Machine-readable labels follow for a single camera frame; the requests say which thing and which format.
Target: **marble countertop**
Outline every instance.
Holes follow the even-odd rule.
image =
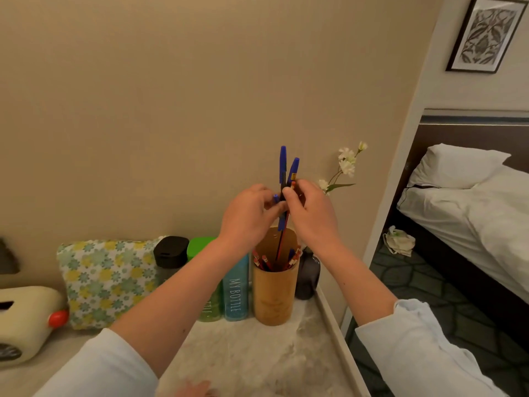
[[[197,322],[160,379],[156,395],[172,396],[189,379],[210,380],[223,397],[369,396],[329,315],[320,292],[309,301],[296,300],[292,317],[278,327],[255,318]],[[33,395],[95,335],[55,331],[33,359],[0,369],[2,395]]]

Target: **white bed sheet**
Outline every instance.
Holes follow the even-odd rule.
[[[512,176],[510,168],[502,169],[495,179]],[[473,235],[459,206],[450,200],[454,193],[472,192],[471,189],[405,189],[397,206],[401,213],[426,228],[454,251],[464,256],[487,275],[505,286],[529,304],[527,292]]]

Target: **shirt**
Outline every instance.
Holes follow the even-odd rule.
[[[394,313],[356,329],[396,397],[505,397],[468,350],[450,344],[428,304],[398,300]],[[154,396],[158,379],[120,336],[103,329],[34,397]]]

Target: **blue bottle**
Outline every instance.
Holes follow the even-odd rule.
[[[224,276],[224,316],[226,320],[243,320],[248,316],[248,255]]]

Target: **picture frame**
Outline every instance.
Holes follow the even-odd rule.
[[[498,72],[527,4],[525,0],[470,0],[446,71]]]

